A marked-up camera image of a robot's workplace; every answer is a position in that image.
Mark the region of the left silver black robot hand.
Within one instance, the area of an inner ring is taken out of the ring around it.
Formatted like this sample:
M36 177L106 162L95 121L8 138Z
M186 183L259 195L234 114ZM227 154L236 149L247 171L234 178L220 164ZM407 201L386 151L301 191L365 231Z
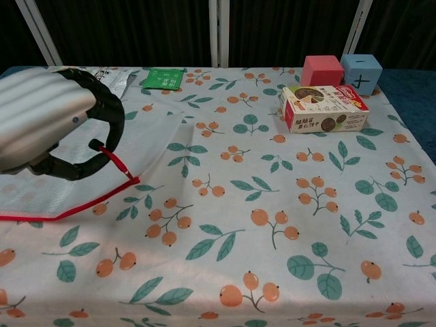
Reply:
M51 155L59 142L89 119L105 122L105 142L92 139L96 155L70 163ZM78 181L110 162L125 126L121 100L89 72L33 67L1 79L1 173L24 169Z

